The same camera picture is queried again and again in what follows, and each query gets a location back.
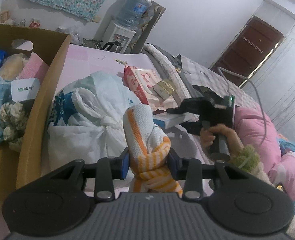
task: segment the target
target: plastic bag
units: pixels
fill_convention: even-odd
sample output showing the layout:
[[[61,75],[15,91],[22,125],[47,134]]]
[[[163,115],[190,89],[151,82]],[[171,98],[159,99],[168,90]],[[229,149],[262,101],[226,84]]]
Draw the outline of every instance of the plastic bag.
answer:
[[[29,27],[31,27],[31,28],[39,28],[40,25],[41,24],[40,24],[39,20],[33,19],[33,20],[31,20],[31,23],[30,23]]]
[[[75,159],[96,163],[120,156],[127,147],[122,117],[136,104],[140,100],[120,77],[102,71],[67,85],[56,96],[49,119],[51,170]]]
[[[6,24],[13,23],[13,20],[10,19],[10,17],[17,8],[18,8],[18,0],[3,0],[1,3],[0,23],[6,23]]]
[[[71,43],[75,45],[82,45],[83,38],[80,35],[80,26],[74,25],[70,26],[65,30],[65,33],[70,34],[72,36]]]
[[[152,69],[126,66],[124,68],[124,81],[129,89],[138,96],[142,104],[150,105],[152,111],[177,107],[173,96],[164,100],[154,91],[154,85],[160,82],[161,78]]]

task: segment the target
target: small box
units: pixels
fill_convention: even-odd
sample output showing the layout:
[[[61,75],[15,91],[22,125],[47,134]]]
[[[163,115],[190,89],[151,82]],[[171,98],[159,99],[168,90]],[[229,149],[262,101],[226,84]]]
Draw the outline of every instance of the small box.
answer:
[[[153,115],[154,124],[157,124],[161,128],[171,128],[176,126],[182,122],[189,121],[193,119],[194,114],[185,113],[185,114],[168,114],[168,113],[161,113]]]
[[[14,102],[25,102],[36,98],[40,89],[37,78],[16,79],[11,82],[11,95]]]
[[[154,85],[154,90],[164,100],[168,99],[172,93],[176,90],[173,82],[168,79],[163,79]]]

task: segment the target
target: rolled towel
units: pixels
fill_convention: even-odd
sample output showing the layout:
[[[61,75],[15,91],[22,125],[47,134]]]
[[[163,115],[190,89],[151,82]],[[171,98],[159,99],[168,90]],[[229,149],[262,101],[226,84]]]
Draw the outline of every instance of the rolled towel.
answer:
[[[181,197],[182,188],[172,178],[166,165],[171,141],[153,123],[151,107],[139,104],[128,108],[123,115],[123,127],[129,147],[130,167],[135,175],[129,191],[177,192]]]

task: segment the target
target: label sticker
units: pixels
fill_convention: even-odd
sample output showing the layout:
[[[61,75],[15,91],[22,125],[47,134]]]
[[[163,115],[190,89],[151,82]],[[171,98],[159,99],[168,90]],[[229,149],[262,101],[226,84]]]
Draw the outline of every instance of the label sticker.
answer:
[[[147,6],[141,4],[141,3],[137,3],[137,5],[134,7],[133,11],[143,14],[143,12],[145,12],[147,9]]]

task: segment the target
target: cable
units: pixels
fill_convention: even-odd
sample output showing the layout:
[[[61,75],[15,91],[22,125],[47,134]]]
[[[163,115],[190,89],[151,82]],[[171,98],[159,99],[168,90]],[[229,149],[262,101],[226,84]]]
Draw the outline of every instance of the cable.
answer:
[[[227,83],[227,93],[228,93],[228,95],[231,97],[230,86],[229,86],[229,84],[228,84],[228,81],[227,81],[226,77],[225,77],[224,74],[222,73],[220,67],[218,67],[217,70],[218,70],[219,74],[224,78],[225,82]]]
[[[243,78],[243,79],[247,80],[247,81],[250,82],[251,85],[254,87],[254,90],[255,90],[255,93],[256,93],[256,96],[257,96],[257,99],[258,99],[258,103],[259,103],[260,108],[261,108],[262,117],[263,117],[263,122],[264,122],[264,136],[263,136],[262,141],[260,142],[260,144],[259,144],[259,146],[258,146],[258,148],[260,148],[261,145],[262,145],[262,143],[264,142],[264,140],[265,140],[265,138],[266,138],[266,130],[267,130],[267,128],[266,128],[266,119],[265,119],[265,114],[264,114],[263,107],[262,107],[262,102],[261,102],[260,96],[259,96],[259,94],[258,94],[258,91],[257,91],[257,89],[256,89],[256,86],[255,86],[254,83],[253,83],[249,78],[247,78],[247,77],[244,77],[244,76],[242,76],[242,75],[240,75],[240,74],[237,74],[237,73],[234,73],[234,72],[232,72],[232,71],[229,71],[229,70],[227,70],[227,69],[225,69],[225,68],[218,67],[217,69],[218,69],[218,72],[220,73],[220,75],[223,76],[224,80],[225,80],[226,83],[227,83],[227,92],[229,93],[229,95],[231,95],[231,94],[230,94],[230,88],[229,88],[230,85],[229,85],[229,83],[228,83],[226,77],[225,77],[224,74],[222,73],[222,70],[223,70],[224,72],[226,72],[226,73],[229,73],[229,74],[233,75],[233,76],[236,76],[236,77]],[[251,154],[247,159],[245,159],[245,161],[239,166],[239,169],[241,169],[241,168],[242,168],[242,167],[243,167],[243,166],[249,161],[249,159],[252,158],[252,156],[253,156],[254,154],[255,154],[255,153]]]

